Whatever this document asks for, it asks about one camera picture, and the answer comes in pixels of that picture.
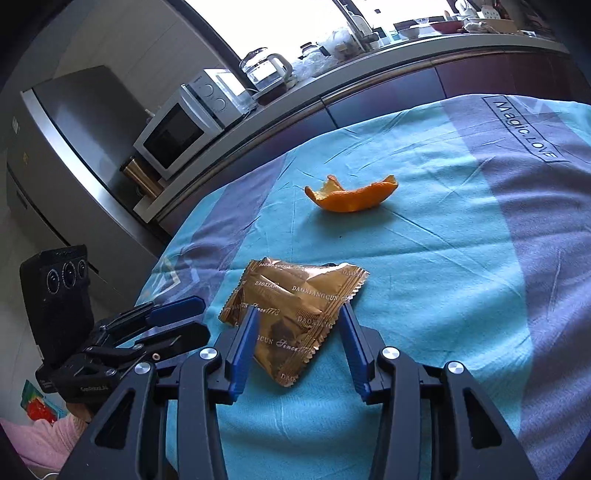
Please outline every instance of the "clamp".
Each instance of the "clamp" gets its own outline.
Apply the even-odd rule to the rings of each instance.
[[[431,404],[431,480],[536,480],[521,444],[460,362],[416,363],[360,326],[347,302],[337,322],[355,390],[382,404],[369,480],[417,480],[421,399]]]
[[[144,303],[101,320],[58,368],[43,363],[35,373],[37,381],[45,393],[58,392],[66,402],[84,403],[96,412],[138,363],[165,361],[206,345],[209,330],[195,318],[204,310],[204,301],[192,296],[162,306]],[[171,323],[176,325],[137,340],[130,348],[116,348],[151,328]]]
[[[60,479],[163,480],[167,406],[178,400],[179,477],[227,480],[216,404],[232,405],[244,391],[258,326],[251,306],[213,347],[161,368],[147,358],[136,363],[80,437]]]

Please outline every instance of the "orange peel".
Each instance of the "orange peel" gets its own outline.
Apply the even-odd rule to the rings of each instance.
[[[388,175],[383,181],[376,181],[357,190],[345,190],[334,175],[328,175],[327,178],[317,192],[308,186],[304,191],[312,202],[331,212],[358,212],[375,207],[398,188],[394,175]]]

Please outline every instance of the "kitchen counter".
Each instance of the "kitchen counter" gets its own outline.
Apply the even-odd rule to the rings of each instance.
[[[498,48],[502,50],[504,47],[523,47],[532,50],[568,53],[560,43],[525,35],[455,34],[418,39],[365,54],[318,78],[296,85],[269,105],[258,108],[188,163],[187,167],[154,201],[150,203],[149,198],[145,197],[134,210],[144,221],[151,221],[188,185],[194,183],[208,167],[236,150],[259,132],[360,79],[442,54],[474,49]]]

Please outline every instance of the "blue gripper pad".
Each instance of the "blue gripper pad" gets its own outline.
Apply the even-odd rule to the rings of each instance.
[[[225,375],[230,381],[228,395],[233,402],[238,399],[238,395],[244,392],[248,369],[251,366],[252,356],[255,352],[258,331],[259,311],[250,306],[226,357]]]
[[[152,327],[163,327],[201,315],[204,311],[205,302],[203,299],[193,295],[192,297],[154,308],[148,317],[147,323]]]
[[[371,394],[369,381],[373,358],[368,359],[366,352],[363,351],[362,343],[366,343],[365,337],[349,303],[341,307],[337,323],[355,391],[361,396],[361,400],[367,401]]]

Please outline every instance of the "pink fabric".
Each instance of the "pink fabric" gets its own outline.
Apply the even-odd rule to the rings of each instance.
[[[51,425],[37,420],[33,425],[16,425],[0,419],[14,449],[27,466],[59,471],[66,463],[86,423],[72,414]]]

